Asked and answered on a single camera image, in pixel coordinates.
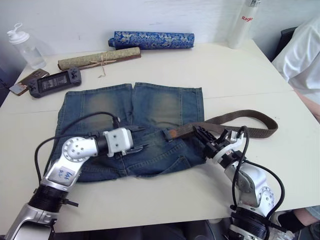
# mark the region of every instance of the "black cable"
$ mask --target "black cable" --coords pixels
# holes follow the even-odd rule
[[[273,171],[269,170],[268,168],[266,168],[264,166],[261,166],[259,164],[256,164],[254,162],[248,161],[248,160],[244,160],[244,162],[267,171],[268,173],[270,173],[277,180],[277,182],[280,185],[280,188],[281,188],[280,199],[277,202],[277,204],[271,209],[271,211],[267,214],[266,218],[269,219],[271,217],[271,215],[280,207],[280,205],[283,203],[283,201],[285,199],[285,195],[286,195],[285,186],[282,183],[282,181],[280,180],[280,178]]]
[[[208,228],[209,228],[209,230],[210,230],[210,232],[211,232],[211,235],[212,235],[212,237],[213,237],[213,240],[217,240],[217,239],[216,239],[216,235],[214,234],[214,230],[212,229],[209,220],[204,220],[204,221],[206,222],[206,224],[207,224],[207,226],[208,226]]]
[[[35,165],[35,170],[36,170],[36,174],[37,174],[37,177],[38,177],[38,181],[39,181],[39,184],[40,184],[40,181],[41,181],[41,173],[40,173],[40,168],[39,168],[39,163],[38,163],[38,152],[39,152],[39,149],[47,142],[53,140],[53,139],[60,139],[60,138],[63,138],[63,137],[78,137],[78,136],[88,136],[88,134],[82,134],[82,133],[79,133],[79,134],[68,134],[68,135],[58,135],[58,136],[53,136],[53,137],[50,137],[46,140],[44,140],[43,142],[41,142],[35,149],[35,152],[34,152],[34,165]]]
[[[87,118],[90,118],[92,116],[95,116],[95,115],[109,115],[112,117],[112,120],[113,120],[113,128],[119,128],[120,127],[120,122],[119,122],[119,119],[117,116],[113,115],[112,113],[110,112],[107,112],[107,111],[97,111],[97,112],[94,112],[94,113],[90,113],[90,114],[87,114],[87,115],[84,115],[72,122],[70,122],[67,126],[65,126],[62,131],[61,131],[61,135],[63,135],[70,127],[72,127],[74,124],[84,120],[84,119],[87,119]],[[56,141],[54,141],[54,144],[53,144],[53,147],[52,147],[52,150],[51,150],[51,153],[49,155],[49,158],[48,158],[48,161],[46,162],[46,165],[45,165],[45,168],[44,168],[44,172],[43,174],[46,174],[46,172],[48,171],[48,168],[49,168],[49,165],[50,163],[52,162],[52,157],[54,155],[54,152],[56,150],[56,147],[58,145],[58,142],[59,142],[59,139],[56,139]]]
[[[237,133],[237,138],[240,137],[240,134],[244,133],[245,135],[245,145],[244,145],[244,149],[242,151],[242,155],[240,157],[240,160],[239,160],[239,163],[238,163],[238,166],[236,167],[235,169],[235,172],[234,172],[234,176],[233,176],[233,179],[232,179],[232,199],[233,199],[233,204],[235,207],[237,207],[237,200],[236,200],[236,181],[237,181],[237,178],[238,178],[238,175],[239,175],[239,170],[240,170],[240,167],[241,167],[241,164],[242,162],[244,161],[245,159],[245,155],[246,155],[246,152],[247,152],[247,149],[248,149],[248,145],[249,145],[249,133],[248,133],[248,128],[247,126],[242,126],[238,133]]]
[[[269,230],[269,227],[268,227],[268,226],[265,226],[265,230],[266,230],[266,233],[265,233],[265,240],[269,240],[269,237],[270,237],[270,230]]]

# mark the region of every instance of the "tied string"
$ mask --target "tied string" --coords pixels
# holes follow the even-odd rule
[[[114,63],[116,62],[117,60],[105,60],[104,61],[104,58],[103,58],[103,55],[101,54],[101,61],[90,61],[91,65],[89,65],[90,67],[96,67],[96,66],[101,66],[102,67],[102,71],[103,71],[103,75],[100,75],[98,76],[98,79],[99,78],[102,78],[102,77],[105,77],[106,76],[106,72],[105,72],[105,68],[104,68],[104,65],[107,65],[107,64],[110,64],[110,63]]]

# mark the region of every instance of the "blue jeans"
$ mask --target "blue jeans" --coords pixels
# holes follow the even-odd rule
[[[56,135],[70,122],[90,113],[105,111],[121,119],[120,126],[143,127],[132,133],[134,146],[147,145],[138,153],[118,157],[90,158],[82,167],[80,182],[111,180],[125,176],[154,177],[205,163],[203,145],[195,137],[172,140],[168,130],[204,121],[201,88],[160,86],[149,83],[122,84],[94,90],[69,91],[58,114]],[[97,115],[76,123],[65,134],[111,130],[112,119]],[[61,139],[53,159],[58,159]]]

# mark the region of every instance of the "jeans belt loop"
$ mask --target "jeans belt loop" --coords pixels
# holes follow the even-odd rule
[[[169,134],[168,129],[166,128],[166,129],[163,129],[162,131],[164,133],[165,140],[167,140],[169,143],[171,143],[173,141],[173,139],[172,139],[171,135]]]

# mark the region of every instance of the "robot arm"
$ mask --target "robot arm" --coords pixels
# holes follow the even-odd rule
[[[67,195],[76,184],[82,165],[90,157],[103,154],[112,157],[115,153],[126,155],[132,148],[131,132],[123,127],[105,131],[98,138],[68,139],[62,146],[60,158],[44,175],[31,200],[22,207],[5,239],[17,240],[22,236],[29,239],[28,234],[34,240],[48,239],[62,204],[78,206],[69,201]]]
[[[229,240],[265,240],[268,238],[268,226],[283,232],[286,230],[268,220],[269,213],[275,206],[274,193],[267,184],[265,171],[249,164],[246,158],[240,165],[237,176],[236,169],[242,158],[241,151],[234,151],[243,141],[244,134],[238,136],[234,131],[224,130],[217,139],[201,127],[194,127],[196,137],[205,145],[204,155],[214,164],[224,168],[226,176],[233,181],[239,192],[237,205],[232,205],[234,218],[228,231]]]

